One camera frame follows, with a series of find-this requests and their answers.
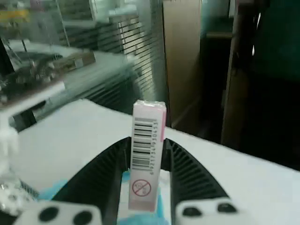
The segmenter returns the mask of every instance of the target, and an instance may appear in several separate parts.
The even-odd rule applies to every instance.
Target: white tabletop
[[[20,133],[13,167],[37,188],[70,179],[96,155],[131,135],[132,117],[79,100]],[[300,224],[300,173],[167,128],[165,137],[187,149],[228,195],[261,225]],[[170,220],[170,187],[162,187]]]

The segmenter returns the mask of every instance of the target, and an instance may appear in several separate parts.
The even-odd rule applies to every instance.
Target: blue cloth
[[[118,225],[169,225],[169,223],[157,215],[139,214],[120,220]]]

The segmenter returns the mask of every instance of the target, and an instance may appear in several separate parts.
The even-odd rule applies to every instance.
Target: red circle symbol
[[[133,192],[140,197],[145,197],[151,192],[151,184],[146,180],[136,180],[132,184]]]

